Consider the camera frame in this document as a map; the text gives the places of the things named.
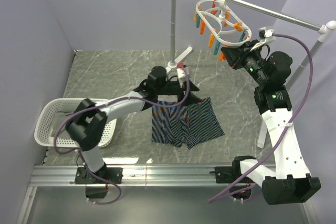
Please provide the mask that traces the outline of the white oval clip hanger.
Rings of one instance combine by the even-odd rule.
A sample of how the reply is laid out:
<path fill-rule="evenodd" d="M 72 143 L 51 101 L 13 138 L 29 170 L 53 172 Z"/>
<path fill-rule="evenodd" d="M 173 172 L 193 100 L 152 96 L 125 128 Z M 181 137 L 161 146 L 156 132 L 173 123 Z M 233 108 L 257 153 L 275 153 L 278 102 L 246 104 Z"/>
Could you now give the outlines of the white oval clip hanger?
<path fill-rule="evenodd" d="M 208 47 L 219 60 L 226 57 L 220 48 L 239 47 L 251 40 L 251 29 L 228 6 L 228 0 L 200 0 L 195 6 L 194 21 L 199 33 L 210 32 Z"/>

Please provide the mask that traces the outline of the navy striped underwear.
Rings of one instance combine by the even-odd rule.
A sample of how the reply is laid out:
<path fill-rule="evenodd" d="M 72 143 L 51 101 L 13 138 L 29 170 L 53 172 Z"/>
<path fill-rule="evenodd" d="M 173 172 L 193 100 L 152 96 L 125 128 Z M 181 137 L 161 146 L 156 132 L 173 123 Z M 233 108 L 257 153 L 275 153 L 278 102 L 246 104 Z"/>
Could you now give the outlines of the navy striped underwear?
<path fill-rule="evenodd" d="M 176 102 L 159 101 L 152 107 L 152 135 L 154 143 L 171 144 L 190 150 L 195 145 L 224 136 L 212 107 L 210 97 L 187 106 Z"/>

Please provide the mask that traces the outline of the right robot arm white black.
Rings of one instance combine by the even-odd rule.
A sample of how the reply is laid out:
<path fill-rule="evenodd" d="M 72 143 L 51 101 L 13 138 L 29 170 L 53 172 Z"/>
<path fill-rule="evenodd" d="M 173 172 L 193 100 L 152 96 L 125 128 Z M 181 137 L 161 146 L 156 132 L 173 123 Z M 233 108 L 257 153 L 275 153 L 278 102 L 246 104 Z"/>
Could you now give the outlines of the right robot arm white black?
<path fill-rule="evenodd" d="M 321 183 L 305 164 L 293 125 L 298 112 L 292 110 L 284 85 L 291 73 L 292 58 L 275 51 L 264 59 L 257 44 L 257 40 L 248 41 L 235 48 L 223 47 L 221 52 L 230 67 L 245 69 L 258 84 L 254 99 L 269 133 L 276 168 L 271 170 L 252 156 L 235 157 L 231 170 L 234 181 L 210 202 L 231 195 L 231 188 L 249 178 L 261 187 L 269 205 L 304 203 Z"/>

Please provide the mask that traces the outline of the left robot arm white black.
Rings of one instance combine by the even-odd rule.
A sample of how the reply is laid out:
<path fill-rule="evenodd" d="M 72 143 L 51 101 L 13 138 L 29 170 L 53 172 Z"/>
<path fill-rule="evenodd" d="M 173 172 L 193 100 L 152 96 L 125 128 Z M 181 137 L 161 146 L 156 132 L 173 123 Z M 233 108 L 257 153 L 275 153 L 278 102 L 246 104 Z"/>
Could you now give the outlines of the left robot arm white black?
<path fill-rule="evenodd" d="M 154 105 L 161 106 L 158 102 L 161 95 L 176 96 L 176 106 L 198 103 L 200 98 L 194 95 L 198 91 L 199 88 L 189 79 L 186 65 L 177 69 L 176 81 L 167 77 L 164 67 L 155 66 L 138 87 L 124 96 L 105 103 L 82 100 L 74 113 L 66 119 L 65 130 L 79 145 L 79 156 L 85 164 L 87 177 L 95 184 L 112 182 L 98 147 L 106 124 L 130 113 L 145 111 Z"/>

